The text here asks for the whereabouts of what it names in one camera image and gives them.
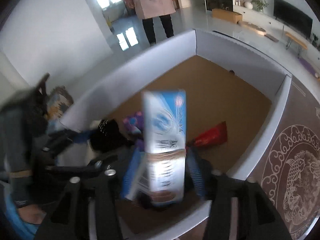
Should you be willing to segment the left hand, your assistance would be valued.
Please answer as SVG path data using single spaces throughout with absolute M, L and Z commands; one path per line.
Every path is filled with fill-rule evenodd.
M 35 225 L 40 225 L 47 214 L 36 204 L 20 207 L 17 212 L 24 222 Z

